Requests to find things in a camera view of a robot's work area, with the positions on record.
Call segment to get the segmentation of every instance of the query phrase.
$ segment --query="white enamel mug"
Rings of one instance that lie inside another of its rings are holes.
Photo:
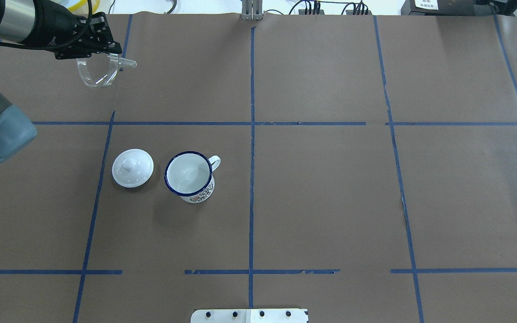
[[[166,186],[189,203],[201,203],[213,194],[213,171],[220,164],[219,156],[207,158],[196,151],[179,153],[166,166]]]

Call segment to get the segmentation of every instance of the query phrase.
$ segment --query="mug rim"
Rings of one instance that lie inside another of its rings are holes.
[[[199,189],[193,193],[181,193],[181,192],[175,191],[175,189],[171,188],[171,185],[169,184],[169,180],[167,180],[167,178],[166,178],[166,174],[169,171],[169,166],[171,165],[173,160],[175,160],[179,156],[187,155],[187,153],[192,153],[194,155],[199,155],[199,156],[203,157],[203,159],[207,162],[207,165],[209,166],[209,178],[207,179],[207,183],[205,185],[203,185],[203,187],[201,189]],[[202,153],[199,153],[198,151],[184,151],[182,153],[178,153],[177,155],[175,155],[175,157],[171,158],[171,160],[165,167],[165,184],[166,184],[167,188],[169,188],[171,190],[171,192],[173,192],[174,194],[176,194],[178,196],[189,197],[189,196],[195,196],[195,195],[199,194],[200,192],[203,192],[203,190],[205,190],[205,188],[207,188],[207,186],[211,182],[212,177],[213,177],[213,167],[211,166],[211,162],[209,161],[207,156],[203,155]]]

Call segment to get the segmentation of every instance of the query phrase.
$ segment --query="black cable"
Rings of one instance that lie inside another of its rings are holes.
[[[83,29],[81,29],[72,39],[70,39],[70,41],[68,41],[66,43],[59,44],[59,45],[53,45],[53,46],[45,46],[45,47],[30,47],[30,46],[13,44],[13,43],[2,43],[0,41],[0,46],[18,48],[18,49],[30,49],[32,51],[50,51],[52,49],[60,49],[65,46],[71,45],[74,42],[78,41],[78,39],[80,39],[83,36],[85,31],[87,31],[89,29],[89,26],[91,26],[91,18],[93,16],[93,5],[91,3],[91,0],[87,0],[87,4],[88,4],[88,9],[89,9],[89,15],[87,17],[87,22],[85,23],[85,27]]]
[[[109,7],[109,11],[107,13],[111,13],[111,9],[113,8],[113,5],[115,4],[115,1],[117,0],[113,0],[113,3],[111,4],[111,6]]]
[[[356,9],[356,4],[354,2],[349,2],[348,4],[346,4],[346,6],[344,6],[344,9],[342,9],[342,12],[340,13],[340,15],[342,16],[344,14],[344,12],[346,12],[346,9],[348,8],[348,6],[350,6],[352,4],[352,6],[354,7],[352,10],[355,10]]]
[[[278,12],[278,13],[280,13],[280,14],[284,15],[284,13],[279,12],[279,10],[275,10],[275,9],[268,9],[268,10],[267,10],[267,11],[265,11],[265,12]]]
[[[298,6],[298,4],[300,2],[306,2],[308,4],[309,10],[312,9],[312,7],[311,7],[312,4],[310,4],[309,0],[300,0],[299,2],[296,2],[295,5],[291,8],[291,11],[289,11],[289,14],[293,13],[294,8],[296,8],[296,6]]]
[[[177,6],[177,0],[173,0],[173,6],[169,9],[168,12],[165,12],[166,14],[170,14],[175,10],[175,7]]]

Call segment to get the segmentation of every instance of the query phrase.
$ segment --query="mug handle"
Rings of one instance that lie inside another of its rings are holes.
[[[210,157],[209,163],[211,163],[211,168],[213,169],[213,171],[215,171],[217,167],[219,167],[219,165],[221,164],[221,158],[219,156]]]

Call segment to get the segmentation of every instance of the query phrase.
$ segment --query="white metal bracket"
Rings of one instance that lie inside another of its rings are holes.
[[[262,20],[263,0],[242,0],[242,20]]]
[[[308,323],[306,309],[196,310],[191,323]]]

